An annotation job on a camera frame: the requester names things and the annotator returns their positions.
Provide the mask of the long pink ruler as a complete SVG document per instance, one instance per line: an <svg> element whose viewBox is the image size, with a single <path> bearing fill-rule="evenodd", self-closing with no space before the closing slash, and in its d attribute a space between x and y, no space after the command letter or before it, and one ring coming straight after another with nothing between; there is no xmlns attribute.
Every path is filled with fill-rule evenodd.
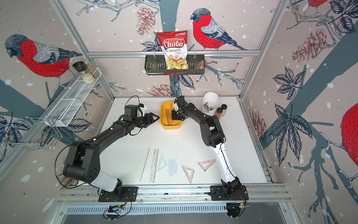
<svg viewBox="0 0 358 224"><path fill-rule="evenodd" d="M167 117L167 125L172 126L172 120L171 120L171 109L169 107L165 108L166 117Z"/></svg>

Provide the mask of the clear blue protractor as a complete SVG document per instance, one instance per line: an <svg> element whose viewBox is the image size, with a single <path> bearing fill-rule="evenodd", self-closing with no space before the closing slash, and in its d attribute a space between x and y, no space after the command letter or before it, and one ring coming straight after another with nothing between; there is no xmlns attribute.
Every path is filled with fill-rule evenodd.
<svg viewBox="0 0 358 224"><path fill-rule="evenodd" d="M177 173L178 164L174 159L168 160L168 174L169 176L174 176Z"/></svg>

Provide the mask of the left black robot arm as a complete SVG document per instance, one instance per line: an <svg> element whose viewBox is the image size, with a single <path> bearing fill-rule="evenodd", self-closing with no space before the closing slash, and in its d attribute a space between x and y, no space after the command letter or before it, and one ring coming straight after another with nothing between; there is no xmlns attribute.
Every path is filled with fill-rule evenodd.
<svg viewBox="0 0 358 224"><path fill-rule="evenodd" d="M130 134L135 128L147 128L159 120L159 116L146 113L141 117L122 115L108 129L83 142L69 146L63 175L88 183L116 196L122 195L122 182L101 170L100 155L118 139Z"/></svg>

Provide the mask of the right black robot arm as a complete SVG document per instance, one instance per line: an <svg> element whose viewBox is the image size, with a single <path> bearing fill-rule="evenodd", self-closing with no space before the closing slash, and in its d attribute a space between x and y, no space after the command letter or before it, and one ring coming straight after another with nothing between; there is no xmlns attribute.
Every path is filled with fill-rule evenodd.
<svg viewBox="0 0 358 224"><path fill-rule="evenodd" d="M186 102L184 96L177 97L173 106L174 110L171 112L173 120L184 121L187 118L191 118L199 124L203 142L206 146L212 148L216 160L221 166L222 192L225 198L234 199L238 197L243 185L229 162L224 146L226 137L219 119L216 116L203 113L193 103Z"/></svg>

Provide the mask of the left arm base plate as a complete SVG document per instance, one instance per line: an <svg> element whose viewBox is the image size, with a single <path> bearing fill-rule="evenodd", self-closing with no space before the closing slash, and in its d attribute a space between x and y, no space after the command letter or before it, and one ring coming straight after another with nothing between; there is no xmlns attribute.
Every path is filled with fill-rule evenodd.
<svg viewBox="0 0 358 224"><path fill-rule="evenodd" d="M139 187L117 187L113 192L101 190L99 193L98 202L135 202L138 194Z"/></svg>

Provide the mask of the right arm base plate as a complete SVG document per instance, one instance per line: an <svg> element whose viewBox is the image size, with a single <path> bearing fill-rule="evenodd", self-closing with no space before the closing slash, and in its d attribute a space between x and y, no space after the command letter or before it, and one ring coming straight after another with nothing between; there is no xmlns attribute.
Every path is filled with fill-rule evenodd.
<svg viewBox="0 0 358 224"><path fill-rule="evenodd" d="M210 191L206 193L213 201L248 201L249 195L246 186L242 185L238 191L229 192L222 185L210 186Z"/></svg>

